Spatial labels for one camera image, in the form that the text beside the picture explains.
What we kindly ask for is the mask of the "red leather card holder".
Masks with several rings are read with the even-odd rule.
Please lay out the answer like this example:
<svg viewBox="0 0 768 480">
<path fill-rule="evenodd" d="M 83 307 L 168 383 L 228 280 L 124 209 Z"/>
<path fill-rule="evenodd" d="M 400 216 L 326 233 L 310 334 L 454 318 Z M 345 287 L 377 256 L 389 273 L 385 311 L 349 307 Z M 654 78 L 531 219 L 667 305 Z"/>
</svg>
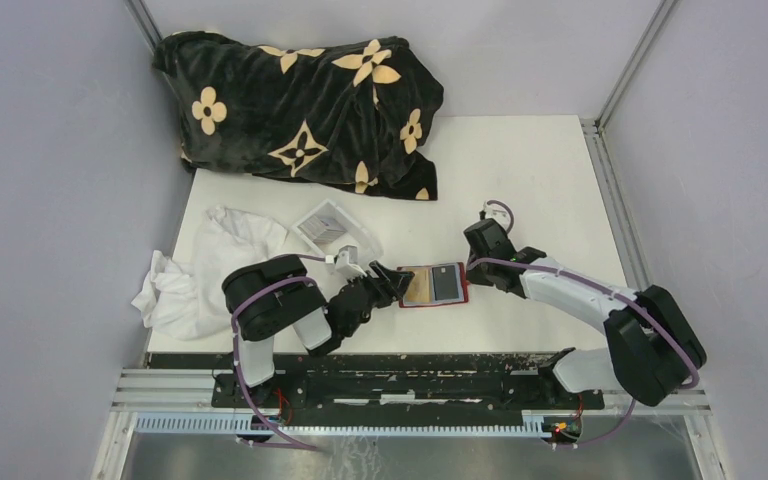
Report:
<svg viewBox="0 0 768 480">
<path fill-rule="evenodd" d="M 397 271 L 414 274 L 406 293 L 399 301 L 400 308 L 431 308 L 469 302 L 468 281 L 463 262 L 400 266 Z"/>
</svg>

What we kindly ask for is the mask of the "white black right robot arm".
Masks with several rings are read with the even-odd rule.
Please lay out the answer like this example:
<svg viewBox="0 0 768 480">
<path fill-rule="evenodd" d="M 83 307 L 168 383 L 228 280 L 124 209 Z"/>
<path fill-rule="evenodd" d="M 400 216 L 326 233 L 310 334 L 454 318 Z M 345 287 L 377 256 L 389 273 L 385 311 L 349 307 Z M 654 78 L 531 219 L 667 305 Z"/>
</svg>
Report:
<svg viewBox="0 0 768 480">
<path fill-rule="evenodd" d="M 467 280 L 549 305 L 602 334 L 601 349 L 567 348 L 541 365 L 540 400 L 562 408 L 577 393 L 623 390 L 650 407 L 693 389 L 707 354 L 672 294 L 610 285 L 566 268 L 545 252 L 516 249 L 505 228 L 483 219 L 466 228 Z"/>
</svg>

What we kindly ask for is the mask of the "black credit card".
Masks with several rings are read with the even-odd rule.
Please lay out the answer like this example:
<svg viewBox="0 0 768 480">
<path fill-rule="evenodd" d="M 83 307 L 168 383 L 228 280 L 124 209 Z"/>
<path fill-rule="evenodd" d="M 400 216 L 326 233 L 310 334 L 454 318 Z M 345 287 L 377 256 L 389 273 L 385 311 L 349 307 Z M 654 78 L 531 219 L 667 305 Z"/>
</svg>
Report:
<svg viewBox="0 0 768 480">
<path fill-rule="evenodd" d="M 458 264 L 432 268 L 433 298 L 435 302 L 448 302 L 462 298 L 460 267 Z"/>
</svg>

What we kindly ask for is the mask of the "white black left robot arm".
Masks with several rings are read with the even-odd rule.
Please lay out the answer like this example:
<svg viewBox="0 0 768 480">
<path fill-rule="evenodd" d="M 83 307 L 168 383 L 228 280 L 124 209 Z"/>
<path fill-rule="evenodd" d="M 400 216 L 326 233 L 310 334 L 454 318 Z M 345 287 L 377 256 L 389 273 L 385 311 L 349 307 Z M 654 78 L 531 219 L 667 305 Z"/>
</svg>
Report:
<svg viewBox="0 0 768 480">
<path fill-rule="evenodd" d="M 305 260 L 334 267 L 345 285 L 326 299 Z M 368 323 L 374 310 L 401 301 L 414 278 L 377 261 L 363 267 L 349 248 L 327 257 L 282 254 L 233 271 L 221 289 L 231 314 L 237 394 L 254 407 L 272 399 L 278 333 L 291 328 L 309 355 L 325 356 Z"/>
</svg>

